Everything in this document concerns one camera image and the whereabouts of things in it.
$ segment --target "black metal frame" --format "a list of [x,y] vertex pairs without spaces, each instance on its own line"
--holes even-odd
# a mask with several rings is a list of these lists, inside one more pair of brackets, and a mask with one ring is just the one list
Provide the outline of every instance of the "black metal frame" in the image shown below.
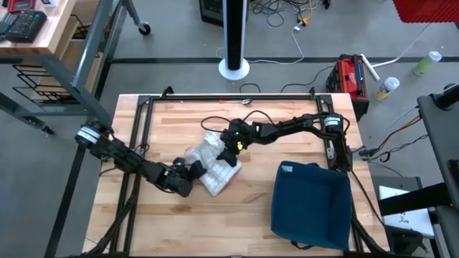
[[[136,114],[134,115],[133,121],[133,129],[131,133],[131,140],[129,143],[129,148],[136,147],[136,141],[138,138],[138,127],[140,125],[141,120],[141,113],[142,109],[146,108],[146,117],[145,117],[145,124],[143,128],[143,134],[141,138],[141,144],[144,145],[148,142],[148,134],[150,132],[150,124],[151,124],[151,116],[153,115],[153,104],[156,101],[170,101],[170,100],[243,100],[251,98],[253,100],[312,100],[316,102],[316,106],[318,108],[318,112],[323,111],[323,105],[327,106],[328,111],[333,112],[333,100],[331,95],[324,94],[324,95],[298,95],[298,94],[279,94],[279,95],[140,95],[138,97],[137,107],[136,107]],[[330,148],[330,143],[327,140],[323,141],[325,148]],[[84,156],[85,152],[84,149],[81,150],[81,146],[78,147],[77,155],[74,160],[74,165],[72,166],[72,170],[70,172],[70,177],[67,182],[64,196],[61,201],[61,205],[59,208],[59,212],[55,221],[55,225],[53,226],[52,235],[49,239],[49,244],[47,247],[47,251],[45,254],[46,258],[54,258],[57,250],[57,245],[60,240],[60,235],[62,233],[65,219],[67,216],[68,209],[70,207],[70,202],[72,200],[72,194],[75,189],[75,184],[78,176],[78,172],[81,166],[82,157]],[[140,182],[141,177],[139,175],[135,175],[133,189],[131,194],[126,201],[127,193],[128,193],[128,184],[131,179],[131,174],[125,173],[123,175],[123,180],[121,182],[120,187],[120,196],[118,199],[118,206],[116,211],[116,218],[113,222],[112,226],[110,226],[107,234],[98,242],[96,248],[98,249],[96,253],[87,253],[82,254],[81,257],[129,257],[129,252],[131,250],[131,242],[133,236],[133,228],[134,228],[134,221],[136,219],[136,207],[137,207],[137,200],[138,194],[140,191]],[[126,229],[126,237],[123,243],[123,251],[118,252],[118,242],[119,242],[119,227],[122,221],[128,215],[128,223]],[[355,233],[353,228],[353,238],[354,243],[356,246],[356,250],[358,252],[363,251],[361,239]],[[108,246],[110,242],[109,253],[102,254],[104,249]]]

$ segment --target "red power tool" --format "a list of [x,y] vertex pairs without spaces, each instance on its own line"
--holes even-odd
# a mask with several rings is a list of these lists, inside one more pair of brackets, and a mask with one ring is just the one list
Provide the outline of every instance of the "red power tool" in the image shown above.
[[358,122],[369,107],[361,56],[342,54],[328,76],[326,89],[327,92],[350,94]]

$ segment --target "white cloth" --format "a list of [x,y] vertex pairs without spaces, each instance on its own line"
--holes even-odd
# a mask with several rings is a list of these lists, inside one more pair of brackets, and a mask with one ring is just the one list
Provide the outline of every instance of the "white cloth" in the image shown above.
[[216,196],[230,182],[230,179],[241,169],[241,162],[231,167],[224,160],[217,160],[217,156],[224,150],[224,143],[220,140],[220,134],[207,131],[204,139],[191,150],[188,150],[184,158],[186,163],[200,160],[207,172],[200,178],[201,182]]

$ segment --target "desk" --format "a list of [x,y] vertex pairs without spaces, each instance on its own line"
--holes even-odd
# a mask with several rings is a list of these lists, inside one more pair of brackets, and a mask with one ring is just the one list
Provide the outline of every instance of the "desk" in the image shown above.
[[[120,95],[113,129],[115,136],[128,144],[133,127],[138,95]],[[337,113],[351,121],[347,143],[361,146],[359,128],[349,95],[333,94]],[[204,135],[200,121],[211,115],[228,119],[243,118],[252,110],[266,112],[274,122],[289,120],[304,113],[317,113],[310,100],[254,100],[249,106],[217,101],[162,100],[153,103],[146,158],[170,163],[197,144]],[[248,121],[268,121],[255,113]],[[225,121],[211,120],[208,127],[223,129]],[[241,152],[241,170],[218,196],[212,197],[196,181],[188,198],[159,191],[142,179],[133,231],[132,256],[336,256],[339,250],[314,247],[298,250],[270,230],[270,202],[275,175],[281,161],[318,163],[326,167],[323,141],[311,133],[297,133],[270,145],[251,145]],[[103,170],[113,167],[108,163]],[[363,161],[354,161],[354,171],[364,184],[374,205],[372,178]],[[101,238],[115,218],[122,173],[111,171],[100,177],[87,230],[86,252]],[[354,180],[351,180],[357,216],[370,235],[387,249],[384,229]],[[120,237],[123,239],[122,226]]]
[[[94,17],[85,41],[69,44],[77,27],[76,19],[70,21],[70,15],[72,11],[78,13],[85,9],[82,5],[87,6],[87,10],[95,9]],[[44,8],[42,3],[37,1],[35,9],[47,15],[37,38],[30,44],[17,44],[6,40],[0,42],[0,63],[34,65],[34,69],[38,66],[41,69],[39,72],[52,77],[38,75],[44,80],[40,79],[38,83],[31,80],[32,83],[28,83],[23,79],[28,86],[14,87],[19,94],[31,100],[35,104],[34,107],[20,105],[0,92],[0,110],[45,133],[53,132],[37,118],[39,116],[89,115],[110,125],[111,116],[98,102],[101,92],[96,94],[98,89],[92,88],[97,81],[99,64],[105,64],[105,54],[109,56],[108,59],[113,57],[120,34],[119,24],[124,22],[126,12],[133,17],[134,24],[139,29],[145,30],[145,23],[138,18],[132,1],[122,0],[118,6],[113,16],[115,29],[111,30],[109,35],[105,35],[104,28],[110,18],[112,1],[99,1],[97,8],[94,8],[93,0],[59,0],[58,6],[54,8]],[[6,12],[4,7],[0,7],[0,17]],[[77,49],[77,52],[69,53],[66,49]],[[18,71],[19,78],[26,76],[21,70]]]

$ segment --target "gray floor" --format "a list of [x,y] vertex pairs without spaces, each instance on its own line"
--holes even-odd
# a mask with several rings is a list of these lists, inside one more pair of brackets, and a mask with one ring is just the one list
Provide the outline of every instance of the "gray floor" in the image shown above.
[[[197,0],[137,0],[141,18],[148,21],[153,35],[141,37],[127,18],[116,57],[214,57],[222,46],[222,29],[202,23]],[[297,57],[290,30],[294,15],[284,12],[285,23],[272,28],[263,15],[250,14],[247,23],[247,57]],[[308,27],[297,33],[303,52],[308,57],[337,57],[347,53],[365,53],[371,57],[397,56],[417,36],[423,24],[403,24],[391,1],[340,0],[324,10],[319,6]],[[407,53],[423,56],[438,50],[445,56],[459,55],[459,31],[454,24],[432,24],[426,34]],[[237,92],[243,82],[257,83],[263,92],[278,92],[282,85],[309,82],[325,66],[332,64],[254,64],[242,82],[227,82],[217,73],[215,64],[113,65],[101,103],[113,113],[122,93],[157,93],[167,86],[176,92]],[[459,64],[439,64],[429,75],[414,76],[414,64],[394,64],[377,71],[381,78],[398,77],[399,89],[384,102],[371,99],[369,113],[359,123],[367,146],[378,144],[389,131],[408,118],[383,129],[400,113],[415,106],[416,97],[440,91],[446,84],[457,82]],[[328,71],[318,76],[314,85],[324,89]],[[19,102],[26,100],[10,88],[20,85],[12,68],[0,66],[2,92]],[[368,91],[378,85],[367,72]],[[306,92],[292,87],[287,92]],[[253,88],[244,89],[254,92]],[[57,132],[56,138],[43,135],[0,113],[0,257],[41,257],[55,220],[76,145],[73,135],[84,118],[45,118]],[[395,136],[388,148],[409,142],[425,133],[422,123]],[[425,186],[442,181],[428,140],[393,155],[386,163],[405,176],[420,176]],[[59,246],[59,255],[77,254],[81,250],[89,220],[100,164],[87,156],[78,180],[68,223]],[[372,175],[396,176],[379,166],[370,165]]]

